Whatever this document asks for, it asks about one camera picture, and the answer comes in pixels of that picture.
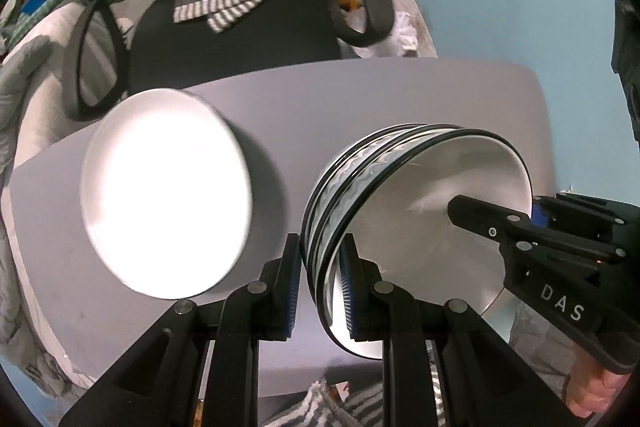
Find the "chair seat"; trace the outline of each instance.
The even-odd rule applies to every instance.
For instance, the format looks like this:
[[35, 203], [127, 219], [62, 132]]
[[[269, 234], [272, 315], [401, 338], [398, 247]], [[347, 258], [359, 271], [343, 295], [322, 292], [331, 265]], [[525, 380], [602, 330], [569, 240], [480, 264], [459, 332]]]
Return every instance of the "chair seat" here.
[[174, 0], [157, 0], [140, 20], [130, 50], [130, 95], [340, 58], [325, 0], [264, 0], [220, 34], [206, 18], [173, 18]]

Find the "hand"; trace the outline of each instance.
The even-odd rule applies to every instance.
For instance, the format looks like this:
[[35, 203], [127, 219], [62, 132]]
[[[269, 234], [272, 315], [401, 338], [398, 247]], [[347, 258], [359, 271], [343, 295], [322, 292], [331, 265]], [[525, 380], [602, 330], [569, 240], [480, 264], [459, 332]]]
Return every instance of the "hand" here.
[[575, 346], [575, 362], [566, 388], [566, 405], [580, 418], [605, 412], [630, 375], [604, 369], [581, 347]]

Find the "gray sleeve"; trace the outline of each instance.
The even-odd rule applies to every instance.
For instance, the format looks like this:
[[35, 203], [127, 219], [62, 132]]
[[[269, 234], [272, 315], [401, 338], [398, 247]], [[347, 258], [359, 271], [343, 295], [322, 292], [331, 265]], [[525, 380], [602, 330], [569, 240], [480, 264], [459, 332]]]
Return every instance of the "gray sleeve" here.
[[525, 303], [518, 304], [509, 345], [561, 397], [574, 363], [574, 343]]

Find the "white plastic bag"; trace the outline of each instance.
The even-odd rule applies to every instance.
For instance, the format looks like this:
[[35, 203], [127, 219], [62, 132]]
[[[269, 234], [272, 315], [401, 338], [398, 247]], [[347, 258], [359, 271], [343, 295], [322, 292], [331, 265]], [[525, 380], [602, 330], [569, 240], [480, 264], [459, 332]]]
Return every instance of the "white plastic bag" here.
[[[359, 32], [364, 31], [367, 20], [364, 8], [343, 13], [351, 28]], [[411, 17], [407, 12], [396, 12], [394, 28], [386, 39], [368, 48], [354, 46], [353, 50], [360, 58], [415, 56], [418, 51], [418, 32], [411, 25]]]

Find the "chair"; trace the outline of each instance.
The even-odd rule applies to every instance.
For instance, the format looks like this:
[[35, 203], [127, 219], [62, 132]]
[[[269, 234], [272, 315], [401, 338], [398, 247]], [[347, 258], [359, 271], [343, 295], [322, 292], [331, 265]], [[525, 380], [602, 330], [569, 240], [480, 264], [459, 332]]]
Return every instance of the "chair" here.
[[[120, 99], [158, 87], [184, 89], [250, 71], [340, 58], [337, 38], [364, 47], [380, 42], [394, 23], [392, 0], [363, 0], [366, 29], [359, 33], [344, 21], [338, 0], [265, 0], [220, 34], [203, 18], [174, 23], [173, 0], [156, 0], [144, 13], [126, 49], [109, 6], [97, 0], [82, 15], [65, 56], [63, 103], [78, 121], [102, 117]], [[95, 13], [112, 35], [117, 81], [95, 105], [79, 92], [82, 43]]]

